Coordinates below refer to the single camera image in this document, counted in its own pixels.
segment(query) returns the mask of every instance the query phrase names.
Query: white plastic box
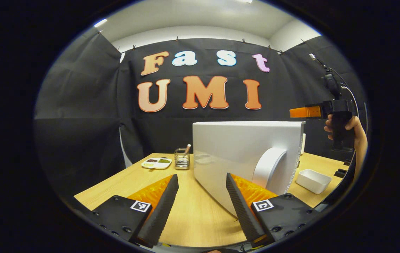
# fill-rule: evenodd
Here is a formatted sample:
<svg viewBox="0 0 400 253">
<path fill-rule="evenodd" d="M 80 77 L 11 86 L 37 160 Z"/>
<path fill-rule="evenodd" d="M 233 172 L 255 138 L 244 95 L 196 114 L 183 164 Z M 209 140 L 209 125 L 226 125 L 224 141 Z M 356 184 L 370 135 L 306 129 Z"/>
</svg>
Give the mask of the white plastic box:
<svg viewBox="0 0 400 253">
<path fill-rule="evenodd" d="M 305 122 L 195 122 L 192 125 L 195 179 L 232 215 L 227 173 L 277 195 L 295 176 Z"/>
<path fill-rule="evenodd" d="M 325 191 L 330 182 L 331 177 L 309 169 L 300 171 L 298 173 L 298 178 L 296 179 L 297 184 L 305 187 L 315 194 L 320 194 Z"/>
</svg>

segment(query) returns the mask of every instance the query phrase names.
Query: wire mesh cup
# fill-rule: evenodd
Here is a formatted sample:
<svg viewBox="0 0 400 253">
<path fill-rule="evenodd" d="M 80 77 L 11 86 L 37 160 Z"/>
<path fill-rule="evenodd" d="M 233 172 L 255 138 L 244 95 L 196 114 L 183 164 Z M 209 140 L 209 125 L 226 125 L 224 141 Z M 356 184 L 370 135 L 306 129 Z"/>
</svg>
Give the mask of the wire mesh cup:
<svg viewBox="0 0 400 253">
<path fill-rule="evenodd" d="M 186 149 L 176 149 L 173 153 L 175 155 L 175 169 L 187 170 L 189 169 L 190 153 Z"/>
</svg>

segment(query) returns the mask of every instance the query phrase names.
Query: pink letter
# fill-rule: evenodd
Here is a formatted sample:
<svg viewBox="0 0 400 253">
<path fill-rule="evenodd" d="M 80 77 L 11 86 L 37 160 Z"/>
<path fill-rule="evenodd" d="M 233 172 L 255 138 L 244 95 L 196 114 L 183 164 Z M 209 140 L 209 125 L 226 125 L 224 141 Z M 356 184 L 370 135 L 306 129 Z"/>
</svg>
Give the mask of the pink letter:
<svg viewBox="0 0 400 253">
<path fill-rule="evenodd" d="M 261 71 L 270 72 L 270 69 L 265 66 L 265 63 L 267 62 L 267 59 L 262 57 L 262 55 L 260 53 L 255 54 L 253 56 L 253 58 L 256 59 L 257 66 Z"/>
</svg>

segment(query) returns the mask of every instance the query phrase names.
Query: black curtain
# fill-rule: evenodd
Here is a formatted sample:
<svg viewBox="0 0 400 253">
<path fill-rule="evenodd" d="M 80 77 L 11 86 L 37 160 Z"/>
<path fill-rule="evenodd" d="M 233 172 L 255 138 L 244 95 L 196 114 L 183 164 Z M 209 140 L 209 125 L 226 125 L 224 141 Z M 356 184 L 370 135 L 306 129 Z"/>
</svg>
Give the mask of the black curtain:
<svg viewBox="0 0 400 253">
<path fill-rule="evenodd" d="M 171 64 L 175 53 L 186 50 L 195 52 L 197 64 Z M 235 66 L 219 65 L 218 50 L 235 52 Z M 158 66 L 159 71 L 142 76 L 143 58 L 163 51 L 168 51 L 169 56 Z M 267 59 L 270 72 L 258 68 L 252 58 L 258 53 Z M 128 50 L 120 63 L 118 50 L 97 29 L 88 30 L 63 51 L 42 83 L 34 115 L 42 167 L 55 190 L 69 197 L 125 168 L 121 142 L 134 163 L 153 152 L 171 153 L 192 144 L 194 122 L 306 120 L 290 118 L 289 109 L 333 98 L 323 86 L 324 70 L 311 60 L 309 53 L 345 79 L 359 103 L 365 127 L 362 86 L 350 64 L 324 37 L 308 40 L 281 55 L 263 46 L 233 40 L 165 41 Z M 226 77 L 229 107 L 184 109 L 186 76 L 198 76 L 205 86 L 214 76 Z M 171 80 L 165 107 L 158 112 L 142 111 L 137 85 L 153 83 L 149 100 L 154 103 L 158 100 L 155 82 L 160 79 Z M 245 107 L 245 79 L 260 83 L 259 110 Z M 347 91 L 343 92 L 346 99 L 351 99 Z M 351 158 L 351 154 L 332 154 L 332 141 L 324 126 L 324 120 L 306 120 L 305 152 L 339 160 Z"/>
<path fill-rule="evenodd" d="M 171 61 L 174 55 L 186 50 L 193 51 L 198 62 L 193 66 L 173 66 Z M 218 50 L 235 52 L 237 64 L 219 65 L 216 56 Z M 169 56 L 164 57 L 163 64 L 158 66 L 159 70 L 142 76 L 144 57 L 164 51 L 168 51 Z M 259 70 L 255 59 L 252 58 L 252 55 L 257 53 L 267 59 L 266 66 L 270 67 L 269 73 Z M 360 103 L 361 109 L 365 97 L 354 70 L 336 47 L 323 36 L 308 40 L 281 55 L 263 46 L 234 40 L 185 39 L 154 43 L 125 52 L 120 66 L 123 75 L 118 81 L 118 107 L 121 120 L 127 122 L 133 131 L 137 132 L 143 146 L 142 157 L 153 152 L 171 153 L 192 143 L 194 122 L 306 120 L 305 152 L 342 161 L 350 159 L 352 153 L 331 152 L 332 141 L 327 138 L 328 133 L 323 129 L 325 120 L 289 117 L 289 109 L 334 98 L 321 79 L 325 70 L 317 62 L 312 61 L 309 53 L 314 53 L 341 74 L 353 91 L 357 102 Z M 205 108 L 198 106 L 196 109 L 184 109 L 182 104 L 186 100 L 186 84 L 183 77 L 192 75 L 200 77 L 205 86 L 213 76 L 227 77 L 225 91 L 229 107 L 212 109 L 209 106 Z M 158 101 L 158 87 L 155 82 L 161 79 L 171 80 L 165 107 L 158 112 L 142 111 L 138 106 L 137 85 L 152 82 L 149 100 L 155 103 Z M 261 109 L 245 108 L 247 90 L 243 84 L 244 79 L 253 79 L 260 83 L 258 91 Z M 343 91 L 343 95 L 346 99 L 352 99 L 348 91 Z M 360 110 L 360 113 L 363 120 L 365 118 L 363 110 Z M 133 145 L 135 140 L 129 139 L 123 142 L 124 145 L 128 145 L 128 142 L 129 145 Z"/>
<path fill-rule="evenodd" d="M 66 199 L 125 168 L 116 99 L 120 57 L 93 28 L 61 53 L 42 83 L 36 147 L 49 181 Z"/>
</svg>

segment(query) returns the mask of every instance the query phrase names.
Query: table surface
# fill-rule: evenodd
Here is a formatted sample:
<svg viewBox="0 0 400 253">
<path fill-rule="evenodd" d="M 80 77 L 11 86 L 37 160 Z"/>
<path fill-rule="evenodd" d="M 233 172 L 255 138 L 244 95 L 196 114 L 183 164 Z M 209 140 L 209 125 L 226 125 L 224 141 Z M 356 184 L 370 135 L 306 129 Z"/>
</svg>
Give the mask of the table surface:
<svg viewBox="0 0 400 253">
<path fill-rule="evenodd" d="M 151 170 L 141 167 L 141 163 L 151 157 L 167 157 L 173 154 L 153 153 L 116 175 L 75 195 L 75 198 L 93 210 L 113 195 L 128 197 L 166 176 L 177 174 L 179 190 L 173 203 L 167 223 L 159 239 L 169 245 L 186 247 L 216 247 L 236 244 L 246 240 L 237 218 L 224 209 L 198 183 L 194 177 L 194 157 L 190 155 L 190 169 L 176 170 L 174 162 L 163 170 Z M 311 207 L 315 207 L 342 180 L 333 176 L 339 168 L 348 169 L 343 162 L 304 153 L 300 156 L 300 166 L 288 190 Z M 298 173 L 312 169 L 332 178 L 329 186 L 322 194 L 313 192 L 296 184 Z"/>
</svg>

